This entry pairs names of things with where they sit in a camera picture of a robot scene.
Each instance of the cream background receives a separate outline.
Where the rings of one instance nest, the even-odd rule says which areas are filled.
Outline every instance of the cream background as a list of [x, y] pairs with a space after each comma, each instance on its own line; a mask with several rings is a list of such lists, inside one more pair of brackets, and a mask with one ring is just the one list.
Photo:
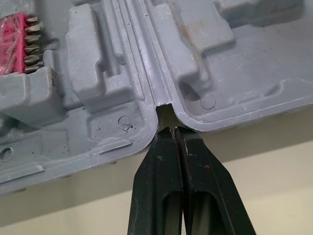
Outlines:
[[[160, 125], [175, 125], [159, 109]], [[313, 108], [201, 134], [230, 171], [258, 235], [313, 234]], [[1, 235], [126, 235], [147, 150], [0, 198]]]

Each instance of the circular mark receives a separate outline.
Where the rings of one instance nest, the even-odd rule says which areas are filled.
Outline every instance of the circular mark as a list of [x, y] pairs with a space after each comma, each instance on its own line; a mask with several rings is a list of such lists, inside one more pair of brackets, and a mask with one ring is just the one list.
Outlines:
[[130, 116], [124, 115], [119, 118], [118, 125], [119, 128], [121, 128], [124, 131], [127, 131], [133, 125], [133, 121]]
[[7, 162], [9, 161], [13, 156], [13, 150], [11, 148], [5, 148], [0, 152], [0, 162]]
[[213, 96], [211, 95], [206, 95], [201, 99], [201, 106], [204, 109], [213, 109], [215, 107], [216, 100]]

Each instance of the metal bit tip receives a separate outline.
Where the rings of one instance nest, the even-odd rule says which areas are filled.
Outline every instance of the metal bit tip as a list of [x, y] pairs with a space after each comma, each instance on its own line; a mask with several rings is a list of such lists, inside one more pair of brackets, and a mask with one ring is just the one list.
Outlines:
[[39, 24], [28, 27], [25, 29], [27, 34], [38, 33], [38, 32], [40, 32], [40, 30], [41, 30], [41, 28], [40, 28]]
[[24, 63], [28, 66], [35, 65], [42, 60], [43, 57], [41, 55], [28, 55], [24, 57]]
[[35, 44], [38, 43], [39, 40], [41, 39], [41, 35], [30, 35], [30, 36], [26, 36], [24, 38], [25, 42], [27, 44]]
[[26, 67], [24, 69], [24, 73], [30, 74], [32, 72], [36, 72], [38, 69], [40, 69], [42, 67], [43, 67], [43, 65], [33, 65], [33, 66], [30, 66], [30, 67]]
[[24, 51], [27, 55], [35, 54], [40, 51], [40, 46], [38, 45], [30, 45], [24, 48]]
[[38, 22], [38, 17], [37, 17], [37, 16], [28, 18], [28, 19], [26, 20], [26, 23], [27, 23], [27, 24], [33, 24], [33, 23], [37, 23], [37, 22]]

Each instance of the tool case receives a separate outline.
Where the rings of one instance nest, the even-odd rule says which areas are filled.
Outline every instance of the tool case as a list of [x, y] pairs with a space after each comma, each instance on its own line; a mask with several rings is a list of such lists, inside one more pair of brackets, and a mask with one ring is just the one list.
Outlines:
[[0, 0], [20, 14], [0, 194], [138, 153], [158, 106], [207, 132], [313, 102], [311, 0]]

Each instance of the molded plastic tray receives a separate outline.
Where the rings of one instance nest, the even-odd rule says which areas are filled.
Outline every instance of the molded plastic tray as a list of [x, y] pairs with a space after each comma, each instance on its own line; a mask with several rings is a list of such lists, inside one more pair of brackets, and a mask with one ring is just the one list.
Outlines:
[[0, 77], [0, 193], [144, 149], [156, 107], [214, 131], [313, 102], [313, 1], [0, 0], [44, 65]]

